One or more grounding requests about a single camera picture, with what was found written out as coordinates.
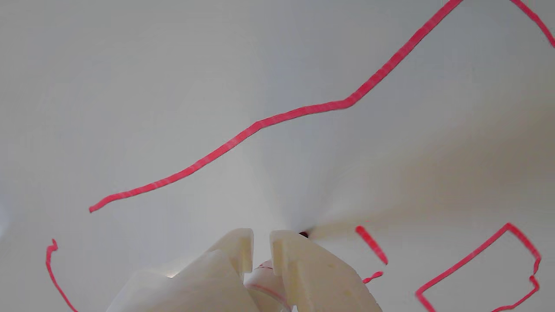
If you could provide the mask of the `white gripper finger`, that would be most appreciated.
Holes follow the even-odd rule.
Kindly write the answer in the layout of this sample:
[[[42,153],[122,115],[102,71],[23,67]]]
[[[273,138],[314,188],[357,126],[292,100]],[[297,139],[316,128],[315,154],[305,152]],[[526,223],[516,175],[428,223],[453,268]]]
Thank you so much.
[[[244,275],[252,272],[253,249],[252,229],[234,229],[172,277],[136,272],[108,311],[257,312],[243,283]]]
[[[355,269],[295,231],[272,231],[272,266],[299,312],[380,312]]]

